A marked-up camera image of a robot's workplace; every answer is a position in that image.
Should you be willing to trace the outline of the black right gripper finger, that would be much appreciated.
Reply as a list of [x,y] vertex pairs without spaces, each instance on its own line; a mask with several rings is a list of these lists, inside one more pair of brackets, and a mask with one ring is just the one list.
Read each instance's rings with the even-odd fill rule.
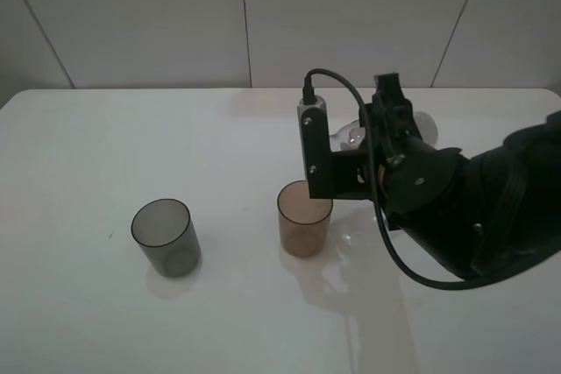
[[381,101],[392,105],[403,105],[406,100],[401,89],[398,73],[378,75],[377,93],[380,95]]

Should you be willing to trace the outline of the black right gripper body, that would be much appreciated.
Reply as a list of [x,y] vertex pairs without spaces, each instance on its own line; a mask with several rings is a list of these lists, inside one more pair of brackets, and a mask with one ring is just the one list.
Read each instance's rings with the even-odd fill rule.
[[374,208],[386,230],[423,231],[422,224],[451,212],[465,157],[457,147],[437,149],[417,129],[413,106],[381,101],[378,93],[359,112],[373,148]]

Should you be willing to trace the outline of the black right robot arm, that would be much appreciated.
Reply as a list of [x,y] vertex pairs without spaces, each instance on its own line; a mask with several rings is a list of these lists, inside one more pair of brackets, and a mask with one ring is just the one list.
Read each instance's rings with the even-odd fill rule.
[[473,158],[426,143],[396,73],[379,75],[359,107],[366,128],[367,180],[381,233],[409,234],[454,281],[407,267],[390,238],[387,251],[415,282],[467,291],[512,278],[560,250],[560,115],[516,131]]

